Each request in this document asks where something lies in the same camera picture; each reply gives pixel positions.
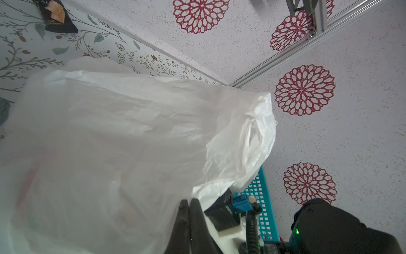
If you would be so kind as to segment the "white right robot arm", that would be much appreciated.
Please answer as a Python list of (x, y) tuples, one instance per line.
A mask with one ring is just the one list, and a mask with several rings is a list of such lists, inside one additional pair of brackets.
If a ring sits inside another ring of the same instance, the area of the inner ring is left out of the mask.
[(400, 254), (397, 239), (368, 228), (357, 217), (323, 199), (295, 213), (287, 242), (265, 241), (263, 254)]

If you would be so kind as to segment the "white plastic bag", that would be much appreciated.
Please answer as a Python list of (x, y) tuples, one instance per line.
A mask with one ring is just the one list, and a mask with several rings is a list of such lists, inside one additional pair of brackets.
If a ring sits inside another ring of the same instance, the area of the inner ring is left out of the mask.
[(2, 126), (1, 253), (161, 254), (180, 201), (246, 188), (276, 126), (267, 92), (107, 58), (37, 72)]

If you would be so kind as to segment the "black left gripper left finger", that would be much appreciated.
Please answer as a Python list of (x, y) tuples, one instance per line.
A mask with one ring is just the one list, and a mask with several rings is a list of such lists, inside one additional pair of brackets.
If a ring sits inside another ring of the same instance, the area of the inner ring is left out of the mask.
[(190, 215), (187, 200), (181, 200), (165, 254), (190, 253)]

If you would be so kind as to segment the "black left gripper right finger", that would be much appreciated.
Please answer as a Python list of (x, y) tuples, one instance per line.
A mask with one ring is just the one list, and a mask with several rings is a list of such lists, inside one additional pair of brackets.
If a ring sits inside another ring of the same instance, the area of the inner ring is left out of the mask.
[(205, 215), (198, 199), (190, 203), (190, 240), (192, 254), (221, 254), (212, 239), (205, 220)]

